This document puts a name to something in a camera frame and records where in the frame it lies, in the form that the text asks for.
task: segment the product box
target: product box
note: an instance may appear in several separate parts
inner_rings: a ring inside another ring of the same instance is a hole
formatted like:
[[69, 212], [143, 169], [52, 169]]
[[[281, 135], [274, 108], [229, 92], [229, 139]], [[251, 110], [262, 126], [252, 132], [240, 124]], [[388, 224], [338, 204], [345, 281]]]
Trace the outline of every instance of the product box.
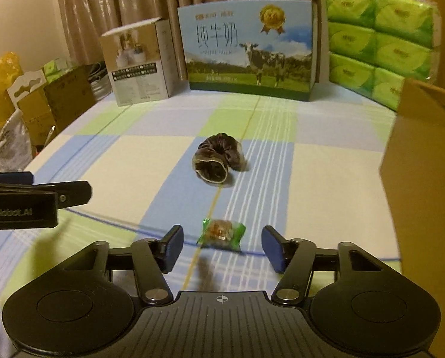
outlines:
[[375, 30], [329, 22], [330, 52], [373, 64], [376, 46]]
[[391, 71], [375, 69], [372, 99], [392, 110], [397, 110], [404, 80], [404, 77]]
[[441, 43], [438, 8], [424, 0], [375, 0], [375, 29], [429, 49]]
[[179, 76], [169, 20], [156, 17], [114, 28], [100, 43], [119, 106], [173, 94]]
[[403, 274], [441, 309], [430, 352], [445, 358], [445, 90], [405, 80], [380, 175]]
[[374, 72], [374, 66], [345, 56], [330, 54], [330, 81], [365, 97], [370, 97], [372, 94]]
[[43, 73], [48, 83], [52, 83], [59, 77], [71, 71], [75, 66], [65, 58], [56, 58], [43, 66]]
[[52, 83], [40, 85], [16, 104], [32, 145], [43, 146], [53, 126], [55, 136], [95, 105], [87, 67], [78, 67]]
[[229, 0], [178, 8], [190, 87], [308, 100], [317, 9], [308, 0]]
[[326, 0], [327, 19], [339, 23], [373, 28], [375, 21], [374, 0]]

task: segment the wrapped candy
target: wrapped candy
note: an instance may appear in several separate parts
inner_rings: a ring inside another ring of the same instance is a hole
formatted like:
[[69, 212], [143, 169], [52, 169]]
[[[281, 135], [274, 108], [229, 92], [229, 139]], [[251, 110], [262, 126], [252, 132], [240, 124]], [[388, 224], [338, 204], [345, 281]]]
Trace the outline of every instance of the wrapped candy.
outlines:
[[198, 244], [204, 247], [241, 251], [241, 239], [246, 227], [239, 222], [206, 218]]
[[222, 184], [227, 179], [229, 168], [240, 171], [245, 167], [241, 144], [226, 133], [208, 137], [198, 146], [192, 166], [202, 179]]

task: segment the scrunchie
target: scrunchie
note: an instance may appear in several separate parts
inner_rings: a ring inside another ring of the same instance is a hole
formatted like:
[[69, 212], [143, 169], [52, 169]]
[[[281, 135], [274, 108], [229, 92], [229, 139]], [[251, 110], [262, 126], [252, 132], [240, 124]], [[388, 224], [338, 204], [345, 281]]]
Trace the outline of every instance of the scrunchie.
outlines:
[[224, 183], [229, 167], [240, 171], [245, 166], [241, 144], [226, 133], [208, 137], [199, 144], [192, 165], [197, 174], [207, 182]]

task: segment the tissue pack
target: tissue pack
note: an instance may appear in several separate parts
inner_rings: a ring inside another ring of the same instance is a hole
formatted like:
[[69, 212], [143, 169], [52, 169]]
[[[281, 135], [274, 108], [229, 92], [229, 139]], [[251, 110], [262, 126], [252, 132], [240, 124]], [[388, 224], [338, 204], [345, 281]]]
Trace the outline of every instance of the tissue pack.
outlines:
[[377, 33], [375, 64], [404, 77], [427, 79], [432, 69], [432, 50], [391, 35]]
[[374, 66], [331, 53], [330, 70], [331, 82], [366, 97], [371, 96], [374, 87]]
[[392, 110], [397, 110], [404, 80], [404, 77], [391, 71], [375, 69], [372, 99]]
[[375, 0], [375, 29], [428, 48], [441, 42], [438, 8], [423, 0]]
[[329, 48], [336, 54], [373, 64], [376, 48], [375, 30], [329, 22]]
[[327, 19], [361, 27], [374, 27], [374, 0], [326, 0]]

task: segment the plastic wrap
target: plastic wrap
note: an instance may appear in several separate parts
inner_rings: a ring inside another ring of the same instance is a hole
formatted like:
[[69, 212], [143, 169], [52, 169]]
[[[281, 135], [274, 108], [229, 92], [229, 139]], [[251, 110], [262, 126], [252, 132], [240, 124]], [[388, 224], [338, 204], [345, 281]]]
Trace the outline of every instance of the plastic wrap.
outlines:
[[15, 110], [7, 89], [22, 74], [19, 57], [16, 54], [7, 52], [0, 58], [0, 130]]
[[23, 171], [32, 158], [30, 135], [17, 109], [0, 131], [0, 171]]
[[[396, 110], [404, 78], [436, 82], [441, 44], [441, 17], [436, 3], [327, 0], [327, 16], [334, 83]], [[342, 64], [353, 68], [345, 69]]]

